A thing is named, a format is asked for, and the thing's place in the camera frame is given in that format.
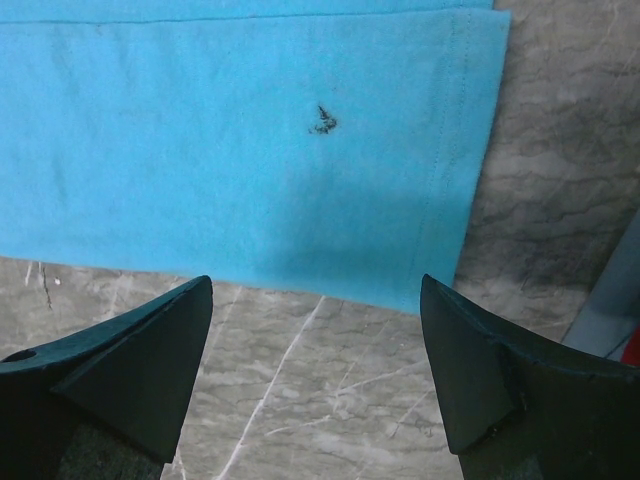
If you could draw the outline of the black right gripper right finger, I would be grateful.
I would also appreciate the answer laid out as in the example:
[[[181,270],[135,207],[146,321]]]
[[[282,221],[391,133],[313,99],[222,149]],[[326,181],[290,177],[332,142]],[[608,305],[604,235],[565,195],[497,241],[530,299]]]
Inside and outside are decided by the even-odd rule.
[[[638,478],[638,368],[548,340],[429,275],[420,317],[464,478]]]

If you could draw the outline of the light blue cotton t-shirt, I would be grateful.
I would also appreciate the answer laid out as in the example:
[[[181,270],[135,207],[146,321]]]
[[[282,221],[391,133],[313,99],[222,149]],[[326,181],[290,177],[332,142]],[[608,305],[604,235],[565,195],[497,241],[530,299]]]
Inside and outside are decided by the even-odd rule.
[[[454,280],[490,1],[5,1],[1,252],[415,313]]]

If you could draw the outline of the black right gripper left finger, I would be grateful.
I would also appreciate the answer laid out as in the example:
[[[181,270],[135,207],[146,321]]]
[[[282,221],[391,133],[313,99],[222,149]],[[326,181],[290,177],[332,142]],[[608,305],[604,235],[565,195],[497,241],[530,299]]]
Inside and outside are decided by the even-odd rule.
[[[1,361],[4,479],[158,479],[213,312],[208,276]]]

